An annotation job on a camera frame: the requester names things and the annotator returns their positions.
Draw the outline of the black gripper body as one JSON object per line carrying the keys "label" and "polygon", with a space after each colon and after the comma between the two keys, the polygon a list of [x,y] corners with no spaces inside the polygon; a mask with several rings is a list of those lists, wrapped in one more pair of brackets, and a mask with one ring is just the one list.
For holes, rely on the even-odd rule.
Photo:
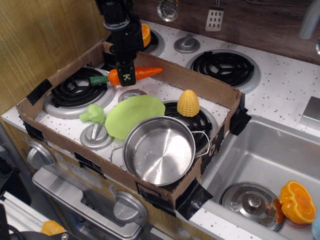
{"label": "black gripper body", "polygon": [[113,42],[112,52],[120,65],[128,65],[144,49],[142,24],[137,16],[127,16],[124,22],[109,28]]}

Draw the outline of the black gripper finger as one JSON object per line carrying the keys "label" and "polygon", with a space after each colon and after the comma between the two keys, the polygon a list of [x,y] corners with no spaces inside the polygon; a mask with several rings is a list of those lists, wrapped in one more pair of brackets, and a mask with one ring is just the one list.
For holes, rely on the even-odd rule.
{"label": "black gripper finger", "polygon": [[136,84],[135,65],[133,61],[128,64],[116,63],[116,70],[122,87],[133,86]]}

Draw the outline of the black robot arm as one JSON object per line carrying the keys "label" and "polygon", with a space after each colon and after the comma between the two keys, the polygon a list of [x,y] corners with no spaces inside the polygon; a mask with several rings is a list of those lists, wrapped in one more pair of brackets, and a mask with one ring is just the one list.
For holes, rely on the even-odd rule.
{"label": "black robot arm", "polygon": [[120,85],[135,85],[134,60],[145,47],[140,19],[132,13],[134,3],[131,0],[97,0],[95,3],[104,18],[104,28],[111,33],[109,51],[115,55]]}

